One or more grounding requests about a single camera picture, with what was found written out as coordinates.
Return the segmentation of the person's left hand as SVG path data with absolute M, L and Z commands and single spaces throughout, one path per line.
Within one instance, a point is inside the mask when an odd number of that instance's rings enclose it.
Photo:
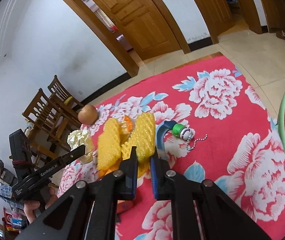
M 45 205 L 45 208 L 49 208 L 56 200 L 58 200 L 58 197 L 56 195 L 56 191 L 53 187 L 49 188 L 49 200 L 47 204 Z M 35 219 L 36 216 L 34 214 L 34 211 L 37 210 L 40 207 L 40 202 L 35 201 L 35 200 L 26 200 L 24 203 L 24 213 L 27 217 L 27 220 L 29 223 L 32 223 Z

